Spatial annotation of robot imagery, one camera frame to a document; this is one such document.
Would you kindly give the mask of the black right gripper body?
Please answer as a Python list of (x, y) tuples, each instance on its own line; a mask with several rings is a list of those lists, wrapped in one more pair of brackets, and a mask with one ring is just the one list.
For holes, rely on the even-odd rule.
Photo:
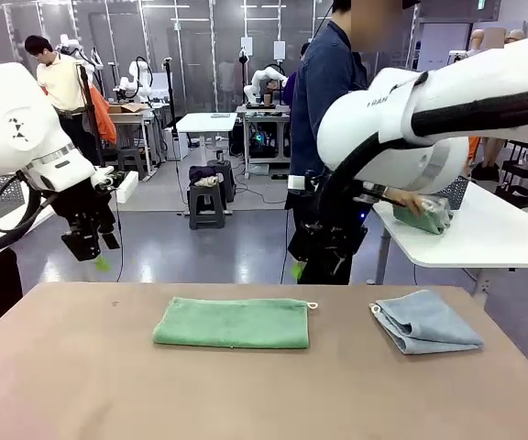
[(298, 227), (298, 255), (310, 257), (333, 250), (337, 255), (355, 255), (368, 229), (361, 223), (353, 225), (324, 225), (301, 222)]

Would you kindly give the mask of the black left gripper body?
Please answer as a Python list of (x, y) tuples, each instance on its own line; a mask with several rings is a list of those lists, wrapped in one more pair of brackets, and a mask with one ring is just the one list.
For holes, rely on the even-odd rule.
[(97, 232), (114, 231), (114, 215), (109, 208), (111, 193), (93, 186), (72, 186), (54, 198), (54, 211), (65, 218), (70, 226), (87, 220)]

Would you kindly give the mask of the person right hand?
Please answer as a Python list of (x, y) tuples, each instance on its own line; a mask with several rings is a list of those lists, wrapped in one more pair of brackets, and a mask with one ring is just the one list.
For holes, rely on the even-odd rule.
[(420, 215), (424, 212), (423, 198), (418, 194), (412, 192), (400, 192), (398, 200), (415, 215)]

